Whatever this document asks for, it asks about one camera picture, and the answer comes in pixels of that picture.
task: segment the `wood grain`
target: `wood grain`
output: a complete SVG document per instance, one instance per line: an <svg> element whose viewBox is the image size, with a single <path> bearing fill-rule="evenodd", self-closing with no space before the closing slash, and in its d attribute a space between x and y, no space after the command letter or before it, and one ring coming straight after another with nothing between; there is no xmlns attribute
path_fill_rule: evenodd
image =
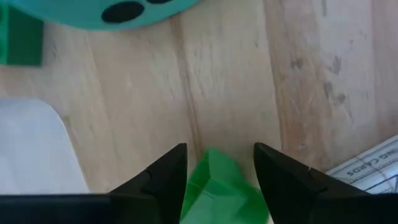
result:
<svg viewBox="0 0 398 224"><path fill-rule="evenodd" d="M42 68L0 68L0 96L38 97L106 192L179 142L255 180L262 141L327 170L397 134L394 0L203 0L137 30L46 24Z"/></svg>

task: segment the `green toy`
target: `green toy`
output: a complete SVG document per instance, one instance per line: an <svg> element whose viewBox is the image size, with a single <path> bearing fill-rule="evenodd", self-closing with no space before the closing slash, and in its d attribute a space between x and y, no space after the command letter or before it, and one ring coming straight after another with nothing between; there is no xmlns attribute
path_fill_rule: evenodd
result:
<svg viewBox="0 0 398 224"><path fill-rule="evenodd" d="M189 8L199 0L3 0L42 20L84 29L146 26Z"/></svg>
<svg viewBox="0 0 398 224"><path fill-rule="evenodd" d="M0 64L40 65L43 22L0 4Z"/></svg>
<svg viewBox="0 0 398 224"><path fill-rule="evenodd" d="M261 191L251 187L236 162L209 149L188 180L181 224L265 224L269 212Z"/></svg>

